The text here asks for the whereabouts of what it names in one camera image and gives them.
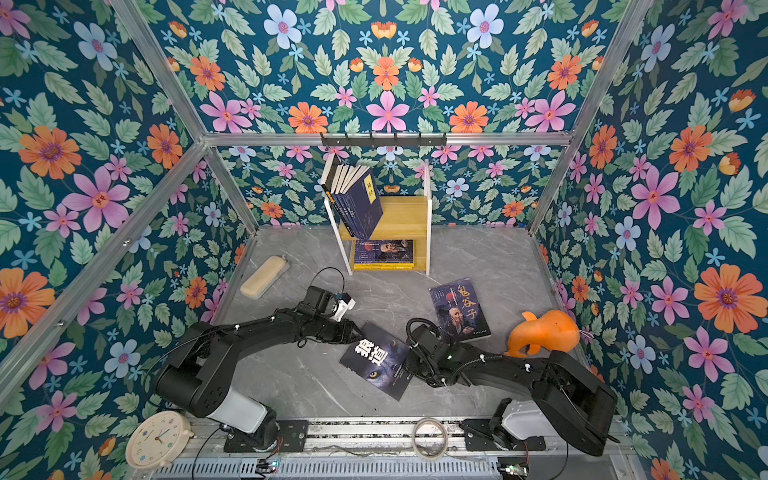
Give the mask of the dark portrait book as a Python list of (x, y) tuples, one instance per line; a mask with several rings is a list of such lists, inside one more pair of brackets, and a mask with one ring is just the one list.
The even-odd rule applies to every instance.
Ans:
[(452, 341), (472, 341), (491, 335), (470, 278), (433, 287), (429, 293), (438, 317), (438, 326)]
[(358, 240), (355, 243), (356, 264), (413, 264), (412, 240)]

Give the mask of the black wolf cover book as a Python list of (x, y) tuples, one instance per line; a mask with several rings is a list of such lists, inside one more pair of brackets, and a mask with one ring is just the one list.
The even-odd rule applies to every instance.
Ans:
[(409, 346), (371, 322), (363, 326), (361, 335), (341, 357), (340, 364), (399, 401), (412, 378), (405, 368)]

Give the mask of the blue book yellow label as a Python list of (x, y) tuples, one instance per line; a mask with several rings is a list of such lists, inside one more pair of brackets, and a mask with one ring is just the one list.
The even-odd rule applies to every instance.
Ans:
[(353, 237), (354, 232), (351, 228), (351, 223), (347, 215), (346, 206), (341, 197), (341, 184), (343, 177), (343, 168), (341, 162), (335, 155), (331, 155), (326, 160), (323, 174), (321, 177), (321, 185), (325, 191), (327, 198), (329, 199), (331, 206), (335, 209), (343, 222), (347, 233)]
[(336, 169), (332, 184), (332, 195), (337, 202), (339, 209), (342, 211), (343, 222), (346, 225), (349, 235), (353, 238), (357, 238), (358, 228), (352, 212), (352, 203), (345, 187), (348, 171), (349, 167), (347, 165), (340, 165)]

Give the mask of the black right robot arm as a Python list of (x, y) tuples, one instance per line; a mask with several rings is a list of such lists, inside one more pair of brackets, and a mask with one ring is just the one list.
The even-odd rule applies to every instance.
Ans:
[(613, 441), (617, 395), (571, 355), (513, 358), (471, 344), (451, 343), (423, 318), (406, 324), (406, 370), (433, 388), (455, 384), (526, 392), (555, 432), (577, 450), (599, 457)]

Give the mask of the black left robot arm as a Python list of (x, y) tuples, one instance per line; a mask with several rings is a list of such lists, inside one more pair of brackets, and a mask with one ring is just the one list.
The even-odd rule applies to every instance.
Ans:
[(241, 444), (256, 451), (272, 449), (279, 435), (277, 414), (232, 386), (238, 363), (284, 344), (349, 345), (362, 338), (361, 329), (344, 317), (354, 305), (346, 292), (310, 286), (296, 306), (260, 319), (220, 326), (198, 322), (167, 354), (153, 391), (197, 418), (227, 426)]

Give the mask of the beige oblong pad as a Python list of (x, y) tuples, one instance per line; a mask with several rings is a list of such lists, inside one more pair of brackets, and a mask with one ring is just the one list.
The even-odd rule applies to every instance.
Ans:
[(271, 256), (241, 284), (240, 293), (248, 299), (259, 299), (288, 269), (289, 264), (284, 257)]

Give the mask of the yellow book under shelf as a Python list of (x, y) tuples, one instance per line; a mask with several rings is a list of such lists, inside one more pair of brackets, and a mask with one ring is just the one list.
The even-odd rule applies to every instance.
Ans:
[(351, 260), (351, 266), (356, 271), (363, 271), (363, 270), (381, 270), (381, 271), (389, 271), (389, 270), (408, 270), (408, 271), (425, 271), (427, 260), (426, 260), (426, 240), (425, 239), (405, 239), (405, 240), (412, 240), (414, 245), (414, 263), (413, 264), (356, 264), (354, 262), (354, 251), (355, 251), (355, 243), (354, 247), (352, 249), (352, 260)]

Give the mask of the wooden white bookshelf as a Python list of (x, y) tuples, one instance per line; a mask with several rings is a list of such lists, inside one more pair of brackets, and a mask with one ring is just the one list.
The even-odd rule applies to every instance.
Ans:
[[(335, 239), (348, 273), (353, 273), (351, 266), (352, 249), (357, 238), (351, 237), (339, 217), (334, 213), (322, 186), (324, 206), (335, 235)], [(426, 270), (430, 272), (431, 238), (432, 238), (432, 193), (429, 174), (423, 176), (423, 193), (416, 196), (382, 196), (380, 195), (383, 215), (370, 239), (368, 240), (426, 240)]]

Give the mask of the orange gourd toy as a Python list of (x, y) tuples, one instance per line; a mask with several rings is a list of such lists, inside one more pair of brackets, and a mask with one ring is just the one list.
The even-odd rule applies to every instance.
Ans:
[(538, 354), (541, 348), (569, 352), (579, 343), (580, 329), (563, 311), (550, 310), (541, 316), (524, 311), (522, 316), (524, 321), (508, 336), (506, 356), (526, 358)]

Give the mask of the black book on shelf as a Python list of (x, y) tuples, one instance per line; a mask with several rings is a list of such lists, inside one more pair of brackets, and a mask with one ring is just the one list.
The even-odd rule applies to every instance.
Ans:
[(323, 168), (322, 175), (320, 177), (320, 185), (322, 186), (323, 191), (327, 199), (329, 200), (334, 213), (339, 217), (340, 224), (343, 224), (342, 211), (339, 209), (339, 206), (337, 202), (334, 200), (334, 197), (332, 195), (332, 184), (335, 176), (335, 171), (340, 165), (341, 163), (336, 158), (336, 155), (331, 154), (330, 157), (327, 158), (325, 161), (325, 166)]

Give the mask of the cream round clock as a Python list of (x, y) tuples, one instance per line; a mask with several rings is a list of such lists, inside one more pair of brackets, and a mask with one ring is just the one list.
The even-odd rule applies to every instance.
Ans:
[(170, 466), (194, 437), (189, 420), (176, 411), (161, 411), (142, 422), (125, 451), (130, 467), (152, 470)]

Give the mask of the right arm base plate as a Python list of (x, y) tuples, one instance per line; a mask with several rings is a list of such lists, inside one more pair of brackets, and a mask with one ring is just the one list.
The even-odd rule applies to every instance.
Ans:
[(534, 436), (526, 440), (518, 439), (507, 432), (493, 419), (464, 419), (459, 423), (464, 432), (465, 447), (468, 451), (544, 451), (546, 443), (543, 437)]

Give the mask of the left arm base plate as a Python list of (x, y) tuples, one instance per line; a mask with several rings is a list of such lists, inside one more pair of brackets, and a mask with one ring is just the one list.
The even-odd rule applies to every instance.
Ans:
[(233, 430), (223, 447), (226, 453), (302, 452), (308, 438), (307, 420), (267, 420), (254, 433)]

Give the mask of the black hook rail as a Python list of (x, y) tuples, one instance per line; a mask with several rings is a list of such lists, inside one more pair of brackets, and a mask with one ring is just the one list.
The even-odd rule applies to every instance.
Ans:
[(321, 144), (325, 147), (442, 147), (448, 144), (446, 134), (393, 133), (393, 134), (321, 134)]

